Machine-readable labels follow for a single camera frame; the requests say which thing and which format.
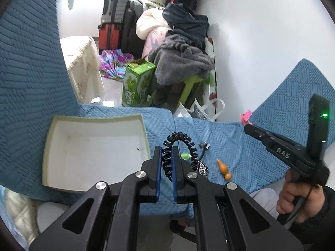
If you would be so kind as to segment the black suitcase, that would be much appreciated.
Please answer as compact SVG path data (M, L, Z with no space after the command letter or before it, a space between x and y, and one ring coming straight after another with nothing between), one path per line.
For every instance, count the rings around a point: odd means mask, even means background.
M136 34L136 23L138 17L127 2L124 19L121 29L120 48L123 53L129 53L135 60L142 57L145 40L140 39Z

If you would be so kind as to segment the green white cardboard box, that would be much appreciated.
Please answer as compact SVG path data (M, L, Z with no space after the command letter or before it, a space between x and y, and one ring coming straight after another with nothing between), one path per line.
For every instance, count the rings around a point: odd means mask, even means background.
M87 192L137 172L151 158L143 116L114 118L56 116L46 138L42 184L66 192Z

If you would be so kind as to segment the person right jeans leg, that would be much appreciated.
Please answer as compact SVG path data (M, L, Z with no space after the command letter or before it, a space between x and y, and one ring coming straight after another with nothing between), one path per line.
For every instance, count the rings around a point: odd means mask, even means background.
M262 208L267 211L273 218L277 219L278 195L271 188L260 189L249 194Z

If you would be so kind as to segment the grey hard suitcase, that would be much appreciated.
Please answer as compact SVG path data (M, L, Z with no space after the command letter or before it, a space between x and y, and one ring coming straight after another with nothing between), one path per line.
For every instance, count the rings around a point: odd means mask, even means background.
M101 23L123 23L128 0L104 0Z

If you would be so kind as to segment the cream puffy coat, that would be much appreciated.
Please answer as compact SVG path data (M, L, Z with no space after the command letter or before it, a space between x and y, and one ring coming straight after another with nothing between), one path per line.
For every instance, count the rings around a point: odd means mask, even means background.
M163 17L164 9L151 8L145 10L136 22L136 34L141 40L145 40L147 35L154 29L165 27L170 29L167 21Z

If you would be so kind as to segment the cream lace covered table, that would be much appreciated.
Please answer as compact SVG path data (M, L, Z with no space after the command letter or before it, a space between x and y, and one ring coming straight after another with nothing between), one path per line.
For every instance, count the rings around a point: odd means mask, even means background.
M102 99L100 55L94 39L91 36L63 37L60 45L77 100L91 104L96 98Z

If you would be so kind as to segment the green plastic stool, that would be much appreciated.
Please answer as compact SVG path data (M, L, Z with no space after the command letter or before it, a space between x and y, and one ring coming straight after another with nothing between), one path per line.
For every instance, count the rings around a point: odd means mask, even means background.
M201 87L204 79L193 75L184 81L160 87L152 91L149 105L159 108L167 108L174 112L180 105L189 107Z

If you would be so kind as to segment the green jade pendant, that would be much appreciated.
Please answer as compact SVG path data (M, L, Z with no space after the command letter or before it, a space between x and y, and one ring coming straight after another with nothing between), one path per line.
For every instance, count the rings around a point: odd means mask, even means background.
M189 160L190 159L190 154L187 153L187 152L183 152L181 153L180 157L183 159L183 160Z

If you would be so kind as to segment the green tissue carton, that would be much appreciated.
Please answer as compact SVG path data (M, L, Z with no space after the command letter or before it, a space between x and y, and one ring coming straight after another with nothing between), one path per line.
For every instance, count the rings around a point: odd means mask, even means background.
M123 77L122 106L146 106L156 65L140 59L126 65Z

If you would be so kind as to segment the light blue quilted bedding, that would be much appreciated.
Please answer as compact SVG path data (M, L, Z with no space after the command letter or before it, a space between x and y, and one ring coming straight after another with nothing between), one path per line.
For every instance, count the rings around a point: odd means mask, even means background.
M1 218L24 250L28 250L39 235L38 205L38 201L1 186Z

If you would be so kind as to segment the dark navy jacket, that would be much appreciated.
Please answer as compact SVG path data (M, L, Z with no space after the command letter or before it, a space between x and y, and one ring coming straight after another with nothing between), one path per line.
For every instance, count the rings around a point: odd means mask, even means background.
M192 45L204 50L209 27L206 15L197 15L185 3L168 3L162 13L174 34L188 38Z

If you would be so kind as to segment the grey fleece blanket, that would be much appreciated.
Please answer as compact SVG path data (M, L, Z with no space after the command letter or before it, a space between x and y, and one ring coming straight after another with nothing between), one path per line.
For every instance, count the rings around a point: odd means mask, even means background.
M210 56L178 34L165 37L159 47L149 52L148 61L156 65L158 87L182 82L193 75L206 79L214 69Z

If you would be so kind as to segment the red hard suitcase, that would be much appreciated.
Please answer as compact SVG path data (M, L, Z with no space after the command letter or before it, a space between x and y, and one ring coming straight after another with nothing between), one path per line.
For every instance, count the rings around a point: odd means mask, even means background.
M116 50L121 46L121 23L101 23L99 30L99 52Z

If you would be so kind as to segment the pink hair clip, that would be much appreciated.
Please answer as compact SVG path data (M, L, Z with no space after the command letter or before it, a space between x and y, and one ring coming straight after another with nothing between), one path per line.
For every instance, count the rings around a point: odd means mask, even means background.
M249 121L249 119L252 116L252 111L251 110L247 110L245 113L240 114L240 119L241 119L241 123L243 125L248 125L251 124L251 122Z

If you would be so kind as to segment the colourful purple cloth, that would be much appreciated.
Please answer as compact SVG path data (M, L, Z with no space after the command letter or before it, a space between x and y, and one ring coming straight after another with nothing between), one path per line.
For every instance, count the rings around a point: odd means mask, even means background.
M123 53L120 49L103 50L100 55L100 74L104 78L122 81L126 65L133 59L133 55Z

